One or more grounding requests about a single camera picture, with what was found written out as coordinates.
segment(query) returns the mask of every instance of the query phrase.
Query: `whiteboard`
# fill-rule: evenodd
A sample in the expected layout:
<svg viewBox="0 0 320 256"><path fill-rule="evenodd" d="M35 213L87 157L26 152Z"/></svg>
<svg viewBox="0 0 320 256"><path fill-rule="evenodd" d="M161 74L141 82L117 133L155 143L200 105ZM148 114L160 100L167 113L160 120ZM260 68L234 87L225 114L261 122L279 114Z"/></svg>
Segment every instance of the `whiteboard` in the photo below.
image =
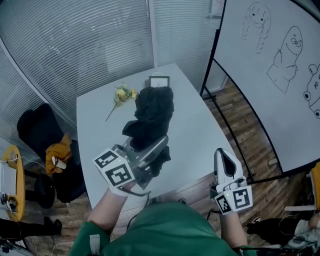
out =
<svg viewBox="0 0 320 256"><path fill-rule="evenodd" d="M283 172L320 158L319 21L290 0L227 0L214 60L257 114Z"/></svg>

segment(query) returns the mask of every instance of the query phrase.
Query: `green shirt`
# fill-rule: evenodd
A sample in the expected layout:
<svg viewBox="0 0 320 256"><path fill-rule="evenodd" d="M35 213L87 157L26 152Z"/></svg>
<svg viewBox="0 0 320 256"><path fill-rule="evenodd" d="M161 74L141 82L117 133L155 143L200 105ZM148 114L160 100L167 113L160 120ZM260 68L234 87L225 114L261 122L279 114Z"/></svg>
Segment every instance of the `green shirt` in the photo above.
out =
<svg viewBox="0 0 320 256"><path fill-rule="evenodd" d="M70 256L91 255L90 235L100 235L101 256L237 256L219 238L210 223L192 208L179 203L159 203L144 208L127 232L110 242L110 236L92 222L85 222ZM255 256L254 250L244 256Z"/></svg>

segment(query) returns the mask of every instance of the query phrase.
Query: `white table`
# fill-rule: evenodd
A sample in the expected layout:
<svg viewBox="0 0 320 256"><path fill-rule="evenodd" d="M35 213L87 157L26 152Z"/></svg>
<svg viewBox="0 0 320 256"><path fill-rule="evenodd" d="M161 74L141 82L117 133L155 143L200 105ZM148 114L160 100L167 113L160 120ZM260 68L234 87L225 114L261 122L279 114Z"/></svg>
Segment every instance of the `white table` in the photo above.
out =
<svg viewBox="0 0 320 256"><path fill-rule="evenodd" d="M154 72L170 77L173 91L174 112L168 130L171 161L165 162L158 177L153 178L145 191L157 197L189 184L214 170L214 153L217 148L233 152L227 138L214 116L195 88L176 64L161 66L94 89L76 100L77 134L82 171L92 208L104 195L108 184L92 160L114 144L122 145L127 136L122 130L128 121L136 120L134 100L117 108L105 122L114 107L115 87L124 81L137 92ZM135 186L132 191L141 193ZM146 197L130 195L123 210L142 206Z"/></svg>

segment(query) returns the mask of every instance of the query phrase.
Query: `person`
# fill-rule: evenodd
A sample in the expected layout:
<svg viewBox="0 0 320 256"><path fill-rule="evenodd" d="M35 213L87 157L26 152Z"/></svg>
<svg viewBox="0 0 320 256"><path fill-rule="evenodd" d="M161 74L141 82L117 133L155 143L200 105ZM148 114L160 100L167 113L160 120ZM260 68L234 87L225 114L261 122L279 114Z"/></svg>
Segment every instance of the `person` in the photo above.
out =
<svg viewBox="0 0 320 256"><path fill-rule="evenodd" d="M33 236L60 236L62 223L56 219L54 223L48 218L44 217L44 224L33 224L25 222L14 222L0 218L0 237L16 242L25 237Z"/></svg>
<svg viewBox="0 0 320 256"><path fill-rule="evenodd" d="M281 245L285 248L303 249L320 246L320 212L310 220L298 218L268 218L254 219L247 225L248 234L257 234L271 245Z"/></svg>
<svg viewBox="0 0 320 256"><path fill-rule="evenodd" d="M248 247L248 242L236 212L220 215L221 239L201 214L181 202L148 205L136 216L124 235L110 242L110 235L126 200L127 197L108 188L87 222L83 223L69 255L256 255L254 250L240 249ZM94 242L97 241L96 235L99 235L99 243Z"/></svg>

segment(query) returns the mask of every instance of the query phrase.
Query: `black pants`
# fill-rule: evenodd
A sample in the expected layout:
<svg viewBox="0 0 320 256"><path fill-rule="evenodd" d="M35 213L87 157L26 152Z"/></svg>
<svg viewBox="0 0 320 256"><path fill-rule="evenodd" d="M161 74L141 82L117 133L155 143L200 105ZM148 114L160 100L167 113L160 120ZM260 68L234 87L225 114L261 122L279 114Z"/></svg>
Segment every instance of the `black pants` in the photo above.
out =
<svg viewBox="0 0 320 256"><path fill-rule="evenodd" d="M299 219L269 218L247 225L248 234L257 234L271 245L284 247L295 235Z"/></svg>
<svg viewBox="0 0 320 256"><path fill-rule="evenodd" d="M52 224L29 224L0 218L0 237L11 242L20 241L29 236L54 236L57 228Z"/></svg>

